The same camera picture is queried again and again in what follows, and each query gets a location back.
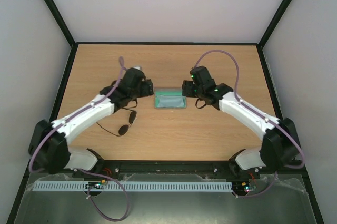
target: wooden tabletop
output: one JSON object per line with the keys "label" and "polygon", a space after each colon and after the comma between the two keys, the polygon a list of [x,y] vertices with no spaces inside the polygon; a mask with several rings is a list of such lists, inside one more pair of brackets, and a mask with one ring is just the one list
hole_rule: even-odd
{"label": "wooden tabletop", "polygon": [[[208,50],[231,53],[240,67],[238,93],[243,99],[274,115],[272,102],[255,46],[222,45],[93,45],[78,47],[58,117],[88,103],[99,91],[116,80],[123,56],[126,67],[141,65],[154,87],[181,88],[190,80],[189,71]],[[216,83],[234,86],[235,66],[221,53],[206,56],[200,63],[208,68]],[[207,106],[194,106],[187,99],[182,110],[154,108],[154,96],[141,98],[137,119],[128,133],[115,137],[93,124],[72,146],[94,149],[106,160],[227,160],[243,149],[261,146],[258,137],[235,118]],[[100,124],[117,133],[127,124],[130,112],[119,110]]]}

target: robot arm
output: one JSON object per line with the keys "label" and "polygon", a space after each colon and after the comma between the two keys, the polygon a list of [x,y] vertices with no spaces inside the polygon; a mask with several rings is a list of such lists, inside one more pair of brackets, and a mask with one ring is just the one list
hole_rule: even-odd
{"label": "robot arm", "polygon": [[35,162],[49,174],[62,169],[84,169],[98,172],[104,160],[91,149],[72,148],[68,145],[84,130],[100,119],[126,107],[137,98],[153,95],[153,84],[139,68],[131,68],[118,87],[109,96],[116,81],[103,88],[99,95],[75,112],[51,123],[40,121],[34,130],[28,152],[33,155],[37,146],[51,131],[55,131],[38,151]]}
{"label": "robot arm", "polygon": [[296,128],[290,119],[280,120],[268,115],[235,95],[228,85],[216,85],[204,66],[193,68],[190,74],[193,80],[183,82],[183,96],[198,98],[205,104],[228,113],[262,140],[261,148],[241,150],[231,158],[241,170],[267,166],[277,171],[298,154],[297,148],[275,127],[279,125],[298,143]]}

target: purple cable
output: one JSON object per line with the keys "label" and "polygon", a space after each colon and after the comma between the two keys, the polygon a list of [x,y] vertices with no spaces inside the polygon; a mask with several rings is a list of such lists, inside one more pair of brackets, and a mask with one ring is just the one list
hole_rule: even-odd
{"label": "purple cable", "polygon": [[[117,78],[117,81],[116,83],[114,84],[114,86],[111,88],[111,90],[103,97],[101,98],[100,100],[96,101],[94,103],[94,105],[98,105],[100,103],[102,103],[104,100],[107,99],[108,96],[110,96],[115,90],[116,88],[118,87],[121,79],[122,79],[122,75],[123,75],[123,71],[125,69],[124,67],[124,58],[123,57],[119,57],[118,59],[118,62],[120,63],[120,66],[121,66],[121,70],[120,70],[120,73],[118,75],[118,78]],[[74,119],[75,117],[77,117],[78,115],[80,115],[81,113],[85,112],[86,110],[88,110],[89,108],[91,108],[92,106],[91,105],[87,105],[85,107],[83,107],[82,109],[80,109],[79,111],[75,112],[73,115],[71,115],[69,118],[67,118],[65,120],[66,123],[69,123],[70,120]],[[53,128],[46,136],[45,138],[43,138],[43,140],[40,142],[40,144],[37,146],[37,148],[35,149],[33,155],[32,155],[32,158],[29,162],[29,165],[28,165],[28,169],[29,169],[29,172],[30,173],[36,173],[36,172],[40,172],[40,171],[43,171],[44,169],[43,168],[40,168],[38,170],[33,170],[33,163],[34,163],[34,160],[38,154],[38,152],[40,151],[40,149],[42,148],[43,144],[53,135],[53,133],[55,133],[58,129],[60,129],[64,124],[60,124],[58,125],[57,127]]]}
{"label": "purple cable", "polygon": [[109,179],[110,181],[113,181],[113,182],[117,183],[120,186],[120,188],[123,190],[123,192],[124,192],[124,194],[126,196],[127,205],[126,205],[125,214],[122,217],[120,217],[119,219],[110,218],[110,217],[106,216],[105,214],[103,214],[100,211],[100,209],[98,208],[98,206],[95,204],[94,200],[90,196],[90,190],[91,190],[90,187],[88,189],[87,196],[88,196],[88,199],[90,199],[91,203],[94,205],[94,207],[95,207],[96,211],[98,212],[98,214],[100,216],[102,216],[104,219],[106,219],[108,221],[113,221],[113,222],[124,220],[127,217],[128,212],[130,210],[130,198],[127,195],[127,192],[126,192],[125,188],[123,187],[123,185],[117,179],[113,179],[111,177],[108,177],[108,176],[105,176],[105,175],[101,175],[101,174],[97,174],[97,173],[91,173],[91,172],[88,172],[88,171],[82,170],[82,169],[78,169],[78,170],[81,171],[81,172],[83,172],[83,173],[85,173],[85,174],[91,175],[91,176],[96,176],[96,177],[101,177],[101,178]]}
{"label": "purple cable", "polygon": [[274,178],[273,180],[271,181],[271,183],[268,185],[267,188],[265,188],[263,191],[260,191],[259,193],[257,194],[253,194],[253,195],[245,195],[245,196],[239,196],[237,195],[234,191],[233,191],[233,194],[234,196],[238,197],[238,198],[242,198],[242,199],[245,199],[245,198],[253,198],[253,197],[256,197],[256,196],[260,196],[262,194],[264,194],[265,192],[267,192],[271,186],[273,186],[274,182],[276,181],[276,178],[277,178],[277,172],[274,173]]}
{"label": "purple cable", "polygon": [[255,115],[259,116],[260,118],[266,120],[266,122],[272,124],[274,127],[276,127],[278,130],[280,130],[290,141],[292,144],[294,144],[294,146],[297,148],[298,152],[300,153],[301,155],[301,158],[302,158],[302,162],[300,165],[286,165],[286,167],[288,168],[291,168],[291,169],[302,169],[305,165],[305,156],[304,156],[304,153],[302,151],[302,149],[300,148],[300,146],[297,144],[297,142],[291,137],[290,134],[288,134],[282,127],[280,127],[278,124],[276,124],[275,122],[271,121],[271,120],[268,120],[264,115],[262,115],[260,112],[254,110],[253,108],[251,108],[250,106],[248,106],[247,104],[245,104],[242,100],[240,100],[238,94],[237,94],[237,85],[239,83],[239,76],[240,76],[240,70],[239,70],[239,65],[236,61],[236,59],[228,52],[226,51],[223,51],[223,50],[210,50],[206,53],[204,53],[200,58],[199,60],[196,62],[196,64],[194,65],[194,67],[198,67],[201,59],[203,57],[205,57],[206,55],[210,54],[210,53],[213,53],[213,52],[219,52],[219,53],[223,53],[223,54],[226,54],[228,55],[232,61],[234,62],[235,64],[235,67],[236,67],[236,79],[235,79],[235,84],[234,84],[234,96],[236,98],[236,100],[239,102],[239,104],[241,104],[243,107],[245,107],[246,109],[248,109],[249,111],[253,112]]}

